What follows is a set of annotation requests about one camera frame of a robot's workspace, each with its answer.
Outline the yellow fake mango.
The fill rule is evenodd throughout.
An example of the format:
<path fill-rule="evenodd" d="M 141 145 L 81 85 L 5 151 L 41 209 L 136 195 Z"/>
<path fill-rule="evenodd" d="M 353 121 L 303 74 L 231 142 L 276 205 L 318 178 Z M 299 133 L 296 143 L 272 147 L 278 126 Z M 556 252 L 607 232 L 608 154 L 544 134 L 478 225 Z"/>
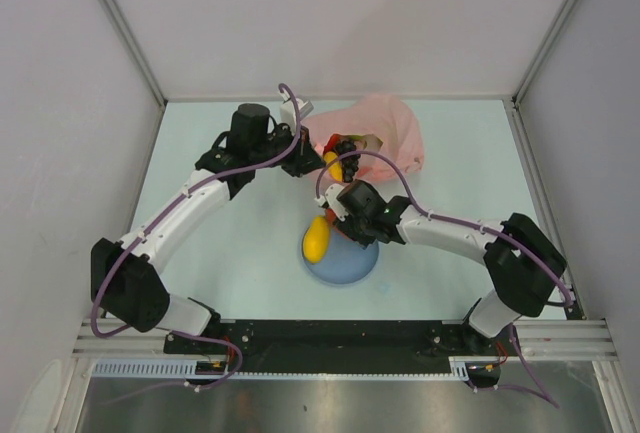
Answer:
<path fill-rule="evenodd" d="M 315 217 L 302 240 L 302 254 L 311 264 L 319 263 L 328 250 L 330 226 L 324 216 Z"/>

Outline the pink plastic bag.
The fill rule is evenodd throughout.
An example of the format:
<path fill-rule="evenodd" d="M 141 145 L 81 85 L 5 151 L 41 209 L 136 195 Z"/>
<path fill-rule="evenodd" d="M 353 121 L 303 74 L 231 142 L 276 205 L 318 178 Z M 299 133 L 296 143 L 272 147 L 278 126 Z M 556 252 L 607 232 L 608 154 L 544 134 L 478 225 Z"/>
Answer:
<path fill-rule="evenodd" d="M 342 109 L 306 117 L 316 152 L 322 154 L 334 135 L 354 137 L 358 145 L 391 160 L 403 174 L 422 169 L 425 152 L 418 119 L 411 108 L 390 94 L 371 94 Z"/>

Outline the red fake watermelon slice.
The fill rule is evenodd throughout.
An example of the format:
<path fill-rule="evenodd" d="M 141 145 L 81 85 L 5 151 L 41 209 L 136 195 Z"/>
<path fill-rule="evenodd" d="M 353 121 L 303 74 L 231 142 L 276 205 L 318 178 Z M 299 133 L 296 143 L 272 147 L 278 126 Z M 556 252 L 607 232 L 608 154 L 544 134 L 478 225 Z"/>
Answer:
<path fill-rule="evenodd" d="M 326 218 L 327 222 L 330 225 L 334 225 L 336 222 L 339 221 L 339 218 L 337 217 L 336 213 L 331 208 L 327 208 L 324 211 L 324 214 L 325 214 L 325 218 Z"/>

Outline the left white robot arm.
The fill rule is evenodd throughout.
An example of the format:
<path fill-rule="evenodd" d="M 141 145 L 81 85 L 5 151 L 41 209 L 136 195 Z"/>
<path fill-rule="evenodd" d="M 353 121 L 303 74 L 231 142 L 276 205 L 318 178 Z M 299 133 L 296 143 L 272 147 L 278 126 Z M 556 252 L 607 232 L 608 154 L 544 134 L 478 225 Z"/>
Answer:
<path fill-rule="evenodd" d="M 257 170 L 279 167 L 302 177 L 323 167 L 301 123 L 310 102 L 286 99 L 279 120 L 260 104 L 237 107 L 222 132 L 196 161 L 181 189 L 147 222 L 117 241 L 100 239 L 91 249 L 90 319 L 98 312 L 141 333 L 158 328 L 186 334 L 197 351 L 214 350 L 221 340 L 215 311 L 192 298 L 167 291 L 160 275 L 205 217 L 233 200 Z"/>

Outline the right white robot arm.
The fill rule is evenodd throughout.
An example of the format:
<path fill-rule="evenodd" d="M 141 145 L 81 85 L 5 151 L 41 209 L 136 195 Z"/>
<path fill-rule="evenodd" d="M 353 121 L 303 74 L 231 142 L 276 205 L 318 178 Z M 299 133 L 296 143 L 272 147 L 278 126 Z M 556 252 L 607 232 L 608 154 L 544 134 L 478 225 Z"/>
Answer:
<path fill-rule="evenodd" d="M 385 200 L 369 183 L 334 184 L 319 201 L 333 225 L 351 241 L 433 247 L 484 266 L 492 290 L 468 311 L 461 341 L 473 354 L 493 347 L 498 334 L 521 317 L 536 318 L 559 291 L 562 307 L 573 303 L 562 282 L 567 262 L 527 216 L 502 222 L 448 217 L 419 207 L 411 193 Z"/>

